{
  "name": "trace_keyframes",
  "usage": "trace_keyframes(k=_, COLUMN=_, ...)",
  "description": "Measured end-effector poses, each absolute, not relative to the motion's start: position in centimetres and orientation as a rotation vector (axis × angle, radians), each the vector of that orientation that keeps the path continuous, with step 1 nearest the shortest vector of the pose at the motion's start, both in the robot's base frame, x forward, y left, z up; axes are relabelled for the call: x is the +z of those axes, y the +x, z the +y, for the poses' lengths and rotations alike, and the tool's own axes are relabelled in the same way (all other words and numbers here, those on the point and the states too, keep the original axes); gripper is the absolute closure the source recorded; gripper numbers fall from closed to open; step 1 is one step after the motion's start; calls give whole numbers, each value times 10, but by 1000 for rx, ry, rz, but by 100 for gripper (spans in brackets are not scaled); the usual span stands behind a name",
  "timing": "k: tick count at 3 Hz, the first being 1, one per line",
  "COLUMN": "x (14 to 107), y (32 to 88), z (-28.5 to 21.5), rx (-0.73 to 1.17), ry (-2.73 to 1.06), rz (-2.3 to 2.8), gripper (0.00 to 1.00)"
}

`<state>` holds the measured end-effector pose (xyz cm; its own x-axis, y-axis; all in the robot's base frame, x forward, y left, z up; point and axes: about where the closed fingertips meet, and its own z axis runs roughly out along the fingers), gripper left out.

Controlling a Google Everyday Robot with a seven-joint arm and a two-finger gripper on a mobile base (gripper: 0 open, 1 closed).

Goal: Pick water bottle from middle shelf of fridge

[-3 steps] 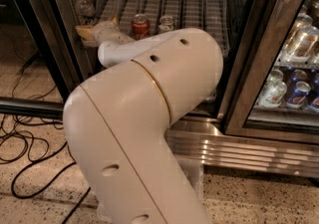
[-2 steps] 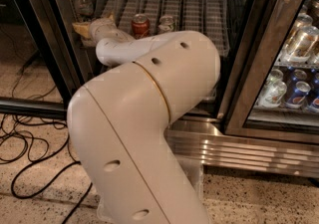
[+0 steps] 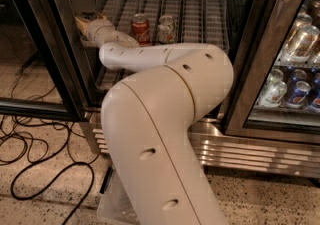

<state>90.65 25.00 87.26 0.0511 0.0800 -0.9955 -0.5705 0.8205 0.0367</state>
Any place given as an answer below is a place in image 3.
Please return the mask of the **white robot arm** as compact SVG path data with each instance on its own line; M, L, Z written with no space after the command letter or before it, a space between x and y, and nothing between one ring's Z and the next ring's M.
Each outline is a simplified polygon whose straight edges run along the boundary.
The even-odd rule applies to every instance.
M140 46L101 13L75 17L102 64L126 69L101 106L118 176L141 225L228 225L188 129L228 95L233 67L206 43Z

